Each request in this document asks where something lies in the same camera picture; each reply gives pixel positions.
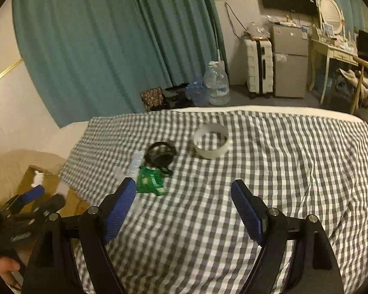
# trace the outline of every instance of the refrigerator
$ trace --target refrigerator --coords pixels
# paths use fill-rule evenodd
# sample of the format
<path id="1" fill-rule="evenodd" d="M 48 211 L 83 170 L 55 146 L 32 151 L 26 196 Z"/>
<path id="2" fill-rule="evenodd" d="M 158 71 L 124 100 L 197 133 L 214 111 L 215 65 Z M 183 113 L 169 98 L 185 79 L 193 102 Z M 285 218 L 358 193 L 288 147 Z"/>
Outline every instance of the refrigerator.
<path id="1" fill-rule="evenodd" d="M 272 25 L 276 97 L 303 98 L 308 72 L 308 32 L 305 28 Z"/>

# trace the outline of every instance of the white suitcase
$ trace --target white suitcase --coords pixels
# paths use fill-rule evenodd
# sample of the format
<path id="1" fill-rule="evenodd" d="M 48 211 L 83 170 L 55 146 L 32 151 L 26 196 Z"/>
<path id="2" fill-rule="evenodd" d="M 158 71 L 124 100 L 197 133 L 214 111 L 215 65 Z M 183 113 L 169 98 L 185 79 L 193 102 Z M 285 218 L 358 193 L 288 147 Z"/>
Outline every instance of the white suitcase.
<path id="1" fill-rule="evenodd" d="M 247 86 L 251 97 L 271 94 L 274 87 L 273 51 L 270 41 L 245 40 L 247 48 Z"/>

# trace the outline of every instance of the bed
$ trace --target bed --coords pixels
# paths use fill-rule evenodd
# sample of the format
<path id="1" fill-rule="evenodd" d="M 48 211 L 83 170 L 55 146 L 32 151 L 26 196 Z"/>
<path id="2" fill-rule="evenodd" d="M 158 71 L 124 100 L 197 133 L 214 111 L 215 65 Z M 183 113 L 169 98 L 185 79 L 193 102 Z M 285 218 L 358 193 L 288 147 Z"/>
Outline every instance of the bed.
<path id="1" fill-rule="evenodd" d="M 205 122 L 224 124 L 240 144 L 217 160 L 197 158 L 189 138 Z M 117 187 L 116 167 L 125 171 L 135 149 L 167 139 L 179 151 L 174 175 L 166 179 L 168 194 L 137 195 L 119 237 L 107 247 L 129 293 L 238 292 L 259 248 L 230 201 L 235 179 L 243 179 L 268 207 L 300 218 L 316 214 L 336 253 L 345 292 L 364 282 L 368 126 L 362 120 L 311 108 L 191 108 L 74 123 L 40 150 L 67 159 L 61 179 L 99 204 Z M 217 143 L 210 137 L 204 144 Z M 291 246 L 274 293 L 281 292 Z M 75 252 L 83 287 L 92 293 L 81 249 Z"/>

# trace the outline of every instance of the refrigerator door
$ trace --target refrigerator door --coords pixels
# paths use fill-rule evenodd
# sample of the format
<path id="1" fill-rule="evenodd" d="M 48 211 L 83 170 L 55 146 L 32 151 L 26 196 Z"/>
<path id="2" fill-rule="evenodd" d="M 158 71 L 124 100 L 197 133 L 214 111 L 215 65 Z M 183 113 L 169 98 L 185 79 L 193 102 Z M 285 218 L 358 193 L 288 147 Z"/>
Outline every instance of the refrigerator door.
<path id="1" fill-rule="evenodd" d="M 308 56 L 306 29 L 273 25 L 271 33 L 275 53 Z"/>
<path id="2" fill-rule="evenodd" d="M 275 61 L 276 97 L 304 98 L 308 57 L 286 55 Z"/>

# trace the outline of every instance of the checkered cloth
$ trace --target checkered cloth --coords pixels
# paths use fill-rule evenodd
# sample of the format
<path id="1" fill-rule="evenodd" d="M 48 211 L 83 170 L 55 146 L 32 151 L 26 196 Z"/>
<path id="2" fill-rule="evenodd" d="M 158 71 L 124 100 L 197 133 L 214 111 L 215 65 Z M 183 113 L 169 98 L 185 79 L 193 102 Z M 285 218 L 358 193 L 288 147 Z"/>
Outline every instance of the checkered cloth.
<path id="1" fill-rule="evenodd" d="M 191 145 L 205 123 L 228 128 L 223 157 L 197 157 Z M 368 126 L 331 118 L 257 112 L 160 111 L 94 118 L 60 177 L 99 204 L 128 170 L 132 154 L 156 141 L 177 148 L 166 196 L 137 194 L 118 237 L 107 246 L 128 293 L 238 293 L 260 248 L 249 239 L 230 198 L 242 179 L 268 207 L 287 216 L 317 215 L 340 266 L 345 293 L 368 276 Z M 217 136 L 203 148 L 217 148 Z M 274 293 L 281 292 L 292 244 Z M 85 291 L 93 288 L 81 250 Z"/>

